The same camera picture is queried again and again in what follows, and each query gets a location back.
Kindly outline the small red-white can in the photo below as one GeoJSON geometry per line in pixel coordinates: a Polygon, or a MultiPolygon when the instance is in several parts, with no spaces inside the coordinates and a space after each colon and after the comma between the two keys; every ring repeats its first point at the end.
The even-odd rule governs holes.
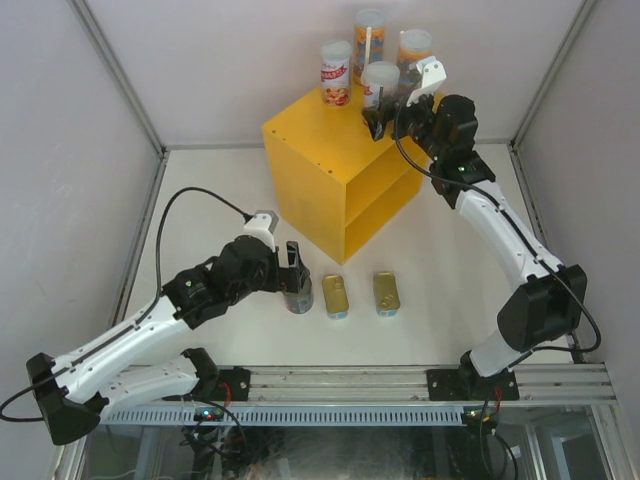
{"type": "Polygon", "coordinates": [[[342,107],[351,97],[351,45],[345,40],[331,40],[320,49],[322,101],[331,107],[342,107]]]}
{"type": "Polygon", "coordinates": [[[361,75],[363,107],[377,107],[381,100],[393,96],[397,90],[400,70],[394,63],[376,61],[368,64],[361,75]]]}

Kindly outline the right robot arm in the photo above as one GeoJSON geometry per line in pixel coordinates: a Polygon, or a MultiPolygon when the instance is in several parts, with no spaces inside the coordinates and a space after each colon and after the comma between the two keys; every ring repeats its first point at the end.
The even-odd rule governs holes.
{"type": "Polygon", "coordinates": [[[406,162],[430,179],[434,190],[481,236],[512,289],[497,314],[497,327],[464,353],[454,387],[480,399],[506,379],[510,368],[539,351],[556,350],[587,312],[587,276],[549,252],[508,204],[495,173],[475,149],[474,102],[461,95],[410,102],[382,99],[361,111],[373,140],[389,133],[406,162]]]}

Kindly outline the round tomato tin can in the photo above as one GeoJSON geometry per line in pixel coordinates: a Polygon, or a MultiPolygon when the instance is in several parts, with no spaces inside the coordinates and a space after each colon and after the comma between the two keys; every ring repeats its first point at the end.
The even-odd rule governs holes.
{"type": "Polygon", "coordinates": [[[300,293],[283,293],[285,305],[289,312],[293,314],[304,314],[308,312],[314,303],[314,295],[312,291],[300,293]]]}

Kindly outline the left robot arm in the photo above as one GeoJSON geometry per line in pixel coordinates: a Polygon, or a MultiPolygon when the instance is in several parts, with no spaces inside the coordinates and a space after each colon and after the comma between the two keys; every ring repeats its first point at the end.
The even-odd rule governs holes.
{"type": "Polygon", "coordinates": [[[88,344],[64,355],[38,353],[26,363],[34,398],[51,441],[72,443],[109,414],[167,396],[206,400],[219,387],[219,370],[202,348],[165,365],[129,371],[163,342],[193,331],[254,292],[298,294],[310,273],[299,245],[289,241],[288,264],[262,240],[241,235],[221,253],[179,272],[157,301],[88,344]]]}

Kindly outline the tall can with white spoon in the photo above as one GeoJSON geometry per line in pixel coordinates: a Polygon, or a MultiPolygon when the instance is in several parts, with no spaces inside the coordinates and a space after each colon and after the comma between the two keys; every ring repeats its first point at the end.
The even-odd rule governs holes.
{"type": "Polygon", "coordinates": [[[383,60],[386,37],[386,16],[376,8],[358,11],[354,23],[353,78],[361,84],[367,65],[383,60]]]}

